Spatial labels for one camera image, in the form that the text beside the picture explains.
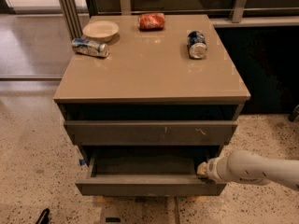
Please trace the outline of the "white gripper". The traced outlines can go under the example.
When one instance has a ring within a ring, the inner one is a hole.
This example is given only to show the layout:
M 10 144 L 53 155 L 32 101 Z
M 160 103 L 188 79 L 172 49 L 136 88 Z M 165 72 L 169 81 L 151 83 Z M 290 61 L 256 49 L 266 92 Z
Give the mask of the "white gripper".
M 227 168 L 227 158 L 213 158 L 207 163 L 202 162 L 198 165 L 196 173 L 203 178 L 215 181 L 228 182 L 229 173 Z

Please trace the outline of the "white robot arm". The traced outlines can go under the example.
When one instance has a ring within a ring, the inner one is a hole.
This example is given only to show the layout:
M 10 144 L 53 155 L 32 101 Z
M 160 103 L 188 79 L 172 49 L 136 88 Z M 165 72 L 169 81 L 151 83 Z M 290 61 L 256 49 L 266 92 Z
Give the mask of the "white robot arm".
M 272 181 L 299 190 L 299 160 L 269 159 L 246 150 L 202 162 L 197 167 L 197 174 L 222 183 L 262 186 Z

